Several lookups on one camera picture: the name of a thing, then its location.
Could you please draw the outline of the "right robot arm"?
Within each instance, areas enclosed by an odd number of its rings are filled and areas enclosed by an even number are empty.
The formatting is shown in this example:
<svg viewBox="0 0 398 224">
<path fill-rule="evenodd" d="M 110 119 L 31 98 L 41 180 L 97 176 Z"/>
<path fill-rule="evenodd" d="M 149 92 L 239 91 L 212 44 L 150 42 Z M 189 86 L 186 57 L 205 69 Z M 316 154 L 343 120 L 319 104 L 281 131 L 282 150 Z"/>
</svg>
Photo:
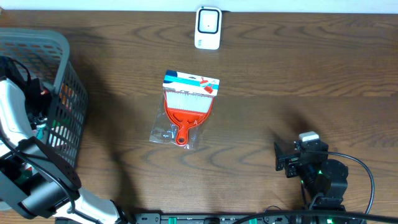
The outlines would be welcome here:
<svg viewBox="0 0 398 224">
<path fill-rule="evenodd" d="M 328 144 L 319 139 L 299 140 L 294 146 L 295 151 L 287 154 L 274 143 L 276 171 L 285 170 L 288 178 L 300 177 L 302 195 L 311 197 L 306 209 L 344 211 L 341 203 L 348 188 L 348 167 L 330 159 Z"/>
</svg>

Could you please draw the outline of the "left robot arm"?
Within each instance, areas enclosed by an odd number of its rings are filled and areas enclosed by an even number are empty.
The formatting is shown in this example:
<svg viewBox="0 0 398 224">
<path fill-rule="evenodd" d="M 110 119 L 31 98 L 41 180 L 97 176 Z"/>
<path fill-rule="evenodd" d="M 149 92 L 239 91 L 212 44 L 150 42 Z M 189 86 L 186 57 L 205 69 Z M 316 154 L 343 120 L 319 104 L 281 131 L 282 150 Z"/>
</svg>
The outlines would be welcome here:
<svg viewBox="0 0 398 224">
<path fill-rule="evenodd" d="M 1 57 L 1 200 L 24 218 L 134 223 L 81 185 L 75 161 L 87 104 L 69 63 L 46 86 L 21 61 Z"/>
</svg>

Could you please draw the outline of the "red dustpan brush package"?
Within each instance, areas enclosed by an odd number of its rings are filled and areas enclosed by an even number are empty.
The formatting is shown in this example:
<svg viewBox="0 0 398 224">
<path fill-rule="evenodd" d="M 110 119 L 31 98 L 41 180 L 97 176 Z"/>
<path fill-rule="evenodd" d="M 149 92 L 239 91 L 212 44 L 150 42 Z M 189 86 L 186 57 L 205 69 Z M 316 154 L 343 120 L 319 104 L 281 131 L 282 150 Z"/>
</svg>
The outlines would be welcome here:
<svg viewBox="0 0 398 224">
<path fill-rule="evenodd" d="M 194 149 L 209 118 L 220 80 L 167 70 L 149 141 Z"/>
</svg>

